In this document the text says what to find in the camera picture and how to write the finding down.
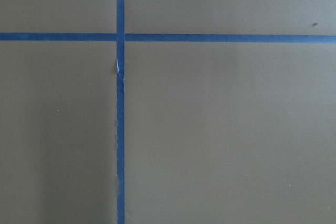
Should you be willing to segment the brown paper table cover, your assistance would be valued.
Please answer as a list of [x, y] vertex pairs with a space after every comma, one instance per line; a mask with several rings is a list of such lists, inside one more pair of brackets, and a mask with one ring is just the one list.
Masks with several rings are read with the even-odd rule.
[[[334, 35], [335, 0], [125, 0], [130, 34]], [[1, 223], [115, 223], [116, 43], [1, 42]], [[335, 223], [335, 44], [128, 41], [126, 223]]]

